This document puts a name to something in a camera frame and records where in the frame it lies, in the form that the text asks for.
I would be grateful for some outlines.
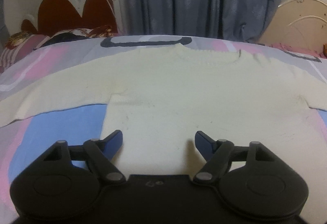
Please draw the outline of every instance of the pillow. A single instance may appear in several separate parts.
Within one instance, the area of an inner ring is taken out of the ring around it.
[[[112,27],[110,25],[104,25],[94,29],[76,28],[76,29],[62,30],[54,34],[43,45],[39,45],[35,47],[34,50],[60,42],[71,42],[71,41],[77,41],[87,38],[114,37],[118,35],[117,33],[112,33],[111,31],[112,31]]]
[[[118,35],[118,33],[112,32],[112,26],[104,25],[104,26],[94,28],[86,36],[89,38],[97,38],[97,37],[115,37],[117,35]]]
[[[28,32],[19,32],[9,37],[0,55],[0,73],[30,54],[35,47],[41,46],[49,38],[45,35],[33,35]]]

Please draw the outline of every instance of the red headboard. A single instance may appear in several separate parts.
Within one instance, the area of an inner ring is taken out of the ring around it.
[[[85,0],[83,13],[80,16],[69,0],[43,0],[38,10],[37,27],[30,20],[24,19],[21,29],[33,34],[52,36],[66,29],[94,29],[111,25],[112,32],[118,32],[112,9],[115,9],[112,0]]]

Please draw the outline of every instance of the headboard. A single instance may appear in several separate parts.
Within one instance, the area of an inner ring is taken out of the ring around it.
[[[111,25],[112,32],[122,30],[118,0],[42,0],[36,12],[36,18],[25,15],[22,31],[52,36],[61,30],[103,25]]]
[[[283,2],[258,43],[284,43],[321,53],[327,43],[327,5],[319,0]]]

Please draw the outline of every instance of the floral pillow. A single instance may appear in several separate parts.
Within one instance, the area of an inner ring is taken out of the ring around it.
[[[112,32],[112,26],[104,25],[97,28],[94,28],[87,34],[89,38],[97,38],[97,37],[115,37],[118,33]]]
[[[50,37],[19,32],[9,37],[0,54],[0,73],[30,54],[35,47],[42,46]]]

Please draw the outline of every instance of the blue fabric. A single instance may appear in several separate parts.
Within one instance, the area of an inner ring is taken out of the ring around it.
[[[320,117],[323,119],[325,125],[327,126],[327,111],[318,110]]]
[[[35,116],[10,162],[9,182],[57,140],[80,145],[88,139],[99,138],[106,108],[107,105],[87,105]],[[73,164],[85,166],[83,161],[73,161]]]

